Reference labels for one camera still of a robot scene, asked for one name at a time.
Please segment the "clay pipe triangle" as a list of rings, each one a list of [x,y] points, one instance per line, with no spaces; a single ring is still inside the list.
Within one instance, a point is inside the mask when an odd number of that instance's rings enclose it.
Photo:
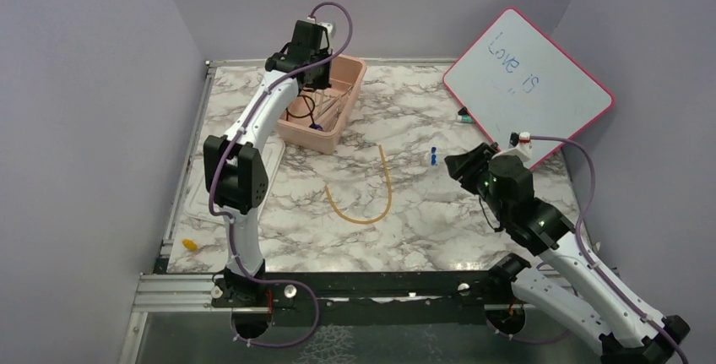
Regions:
[[[319,101],[317,102],[316,106],[314,107],[313,116],[314,117],[321,117],[323,114],[328,112],[328,110],[334,106],[334,104],[339,100],[338,96],[335,95],[329,95],[325,91],[322,91],[319,95]]]

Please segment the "black wire tripod stand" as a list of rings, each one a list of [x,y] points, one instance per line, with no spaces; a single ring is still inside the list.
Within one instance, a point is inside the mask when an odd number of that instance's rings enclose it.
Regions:
[[[291,103],[285,110],[285,120],[301,120],[308,119],[310,123],[315,122],[314,111],[316,108],[315,100],[306,94],[299,95],[296,100]]]

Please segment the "blue base measuring cylinder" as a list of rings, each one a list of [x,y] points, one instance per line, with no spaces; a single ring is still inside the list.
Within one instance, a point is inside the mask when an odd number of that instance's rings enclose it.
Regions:
[[[317,123],[311,123],[311,124],[309,125],[309,128],[314,129],[314,130],[317,130],[317,131],[319,131],[319,132],[323,132],[323,131],[324,131],[323,126],[320,125],[320,124],[317,124]]]

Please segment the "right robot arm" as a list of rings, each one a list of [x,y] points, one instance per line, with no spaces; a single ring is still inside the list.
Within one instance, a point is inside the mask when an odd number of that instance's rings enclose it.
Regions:
[[[687,362],[681,343],[690,327],[666,316],[631,291],[587,247],[579,229],[555,206],[534,194],[532,171],[523,158],[528,144],[506,152],[480,144],[445,159],[449,176],[479,196],[518,245],[552,267],[569,283],[567,291],[520,256],[510,253],[490,270],[489,295],[513,297],[545,312],[586,343],[603,363]]]

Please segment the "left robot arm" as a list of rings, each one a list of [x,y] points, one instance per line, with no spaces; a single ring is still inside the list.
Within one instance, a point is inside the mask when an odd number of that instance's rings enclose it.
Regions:
[[[305,88],[330,86],[334,24],[314,18],[299,20],[291,40],[265,63],[263,79],[238,120],[220,136],[203,142],[209,212],[226,225],[229,257],[223,271],[226,291],[243,304],[259,303],[265,294],[261,279],[265,260],[258,245],[258,208],[269,175],[263,148],[285,109]]]

